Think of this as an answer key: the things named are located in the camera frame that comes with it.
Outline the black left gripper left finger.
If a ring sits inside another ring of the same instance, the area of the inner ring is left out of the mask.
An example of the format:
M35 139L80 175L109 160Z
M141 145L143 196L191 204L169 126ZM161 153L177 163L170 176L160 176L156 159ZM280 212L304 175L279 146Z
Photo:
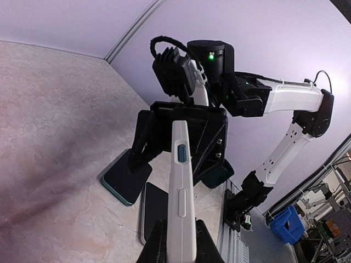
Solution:
M136 263L165 263L167 220L157 220Z

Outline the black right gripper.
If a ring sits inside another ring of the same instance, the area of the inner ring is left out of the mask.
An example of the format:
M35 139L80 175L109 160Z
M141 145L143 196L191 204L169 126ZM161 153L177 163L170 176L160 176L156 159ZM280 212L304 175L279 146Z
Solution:
M228 117L220 107L157 101L149 110L141 110L128 168L136 173L163 151L171 151L174 121L188 124L193 185L196 185L225 160Z

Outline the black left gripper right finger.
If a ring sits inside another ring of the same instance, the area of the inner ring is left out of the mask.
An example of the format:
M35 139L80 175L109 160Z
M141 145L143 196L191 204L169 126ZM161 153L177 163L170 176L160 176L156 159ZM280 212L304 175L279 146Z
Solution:
M203 220L196 220L196 263L224 263Z

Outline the clear phone case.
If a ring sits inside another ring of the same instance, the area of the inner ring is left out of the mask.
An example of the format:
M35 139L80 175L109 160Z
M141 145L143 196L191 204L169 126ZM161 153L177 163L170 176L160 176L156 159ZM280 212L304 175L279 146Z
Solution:
M196 261L193 170L186 121L172 123L166 255L167 262Z

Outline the black phone front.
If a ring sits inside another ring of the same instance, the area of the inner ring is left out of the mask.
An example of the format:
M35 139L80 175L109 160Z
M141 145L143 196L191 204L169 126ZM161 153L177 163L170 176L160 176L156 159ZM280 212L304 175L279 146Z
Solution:
M157 220L166 220L168 212L168 193L147 182L141 202L140 241L146 244Z

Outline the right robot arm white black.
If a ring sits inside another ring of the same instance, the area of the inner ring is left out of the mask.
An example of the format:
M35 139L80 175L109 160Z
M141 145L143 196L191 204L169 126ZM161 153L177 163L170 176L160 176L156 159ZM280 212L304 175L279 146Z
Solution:
M193 181L219 172L224 164L228 117L261 117L292 111L289 129L272 154L227 200L231 218L243 216L265 201L286 167L311 140L330 125L334 97L314 81L271 79L234 70L234 48L222 41L195 40L182 44L159 36L151 40L152 68L174 102L154 102L138 114L128 168L137 172L171 150L174 121L185 120L190 135Z

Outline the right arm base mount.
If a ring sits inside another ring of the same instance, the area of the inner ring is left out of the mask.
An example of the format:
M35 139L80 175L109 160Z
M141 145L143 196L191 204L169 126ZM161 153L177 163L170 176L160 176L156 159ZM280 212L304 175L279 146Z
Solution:
M224 194L223 221L236 232L243 228L246 231L252 230L252 217L250 210L253 208L244 190L233 194L229 189Z

